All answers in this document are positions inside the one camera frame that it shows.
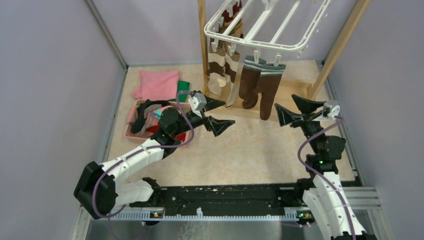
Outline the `dark brown grey-cuffed sock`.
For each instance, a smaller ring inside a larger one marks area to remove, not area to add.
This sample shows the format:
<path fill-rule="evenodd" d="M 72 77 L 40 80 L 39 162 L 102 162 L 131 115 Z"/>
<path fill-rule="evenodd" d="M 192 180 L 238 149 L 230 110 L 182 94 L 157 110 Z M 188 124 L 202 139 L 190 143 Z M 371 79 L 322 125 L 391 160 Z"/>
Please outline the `dark brown grey-cuffed sock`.
<path fill-rule="evenodd" d="M 244 109 L 252 109 L 258 102 L 259 97 L 255 92 L 255 88 L 266 62 L 262 58 L 259 58 L 258 62 L 255 62 L 253 55 L 247 55 L 245 57 L 238 93 L 242 99 L 242 107 Z"/>

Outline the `white clip hanger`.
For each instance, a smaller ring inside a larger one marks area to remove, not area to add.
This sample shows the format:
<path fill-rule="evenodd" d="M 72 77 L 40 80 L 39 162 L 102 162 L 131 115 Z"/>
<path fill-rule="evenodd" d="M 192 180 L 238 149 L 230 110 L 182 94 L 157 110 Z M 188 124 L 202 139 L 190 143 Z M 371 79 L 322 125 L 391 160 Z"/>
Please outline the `white clip hanger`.
<path fill-rule="evenodd" d="M 203 25 L 214 51 L 220 43 L 233 54 L 251 48 L 255 60 L 274 52 L 275 62 L 285 54 L 300 58 L 320 31 L 331 0 L 225 0 Z"/>

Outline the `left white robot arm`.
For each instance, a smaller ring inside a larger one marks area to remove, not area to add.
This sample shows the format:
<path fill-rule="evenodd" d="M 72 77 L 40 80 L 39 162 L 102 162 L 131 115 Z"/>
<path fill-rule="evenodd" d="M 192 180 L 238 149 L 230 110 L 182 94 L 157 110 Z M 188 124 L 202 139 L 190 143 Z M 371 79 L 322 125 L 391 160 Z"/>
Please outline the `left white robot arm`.
<path fill-rule="evenodd" d="M 225 101 L 213 99 L 201 91 L 186 91 L 189 95 L 190 111 L 185 112 L 180 102 L 172 106 L 166 100 L 147 101 L 142 106 L 143 120 L 147 121 L 152 113 L 158 120 L 158 130 L 141 145 L 113 160 L 101 164 L 88 163 L 73 191 L 73 196 L 95 219 L 111 218 L 112 210 L 125 206 L 141 204 L 157 207 L 160 204 L 160 189 L 157 182 L 144 177 L 136 182 L 126 180 L 144 167 L 165 159 L 177 148 L 192 141 L 182 142 L 178 135 L 204 126 L 214 136 L 221 135 L 235 124 L 234 120 L 219 120 L 205 113 L 224 106 Z"/>

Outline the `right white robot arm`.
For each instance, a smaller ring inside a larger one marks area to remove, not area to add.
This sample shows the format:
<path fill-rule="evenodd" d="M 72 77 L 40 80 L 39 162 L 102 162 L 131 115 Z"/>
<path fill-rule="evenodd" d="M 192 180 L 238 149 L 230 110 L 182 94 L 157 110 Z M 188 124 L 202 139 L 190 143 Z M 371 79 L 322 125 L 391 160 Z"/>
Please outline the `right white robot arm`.
<path fill-rule="evenodd" d="M 310 209 L 325 240 L 375 240 L 357 219 L 342 187 L 336 161 L 342 158 L 346 139 L 326 134 L 344 122 L 339 103 L 291 97 L 299 113 L 278 103 L 274 107 L 281 127 L 300 128 L 306 137 L 297 158 L 310 177 L 297 180 L 294 202 Z"/>

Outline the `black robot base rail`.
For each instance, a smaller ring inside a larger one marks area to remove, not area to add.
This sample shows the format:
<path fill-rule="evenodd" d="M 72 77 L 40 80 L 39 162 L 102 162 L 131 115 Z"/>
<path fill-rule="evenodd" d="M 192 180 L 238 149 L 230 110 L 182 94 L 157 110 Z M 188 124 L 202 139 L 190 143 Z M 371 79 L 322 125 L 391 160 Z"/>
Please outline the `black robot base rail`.
<path fill-rule="evenodd" d="M 155 187 L 139 207 L 159 208 L 165 216 L 193 216 L 201 209 L 205 217 L 270 216 L 300 225 L 315 223 L 293 183 Z"/>

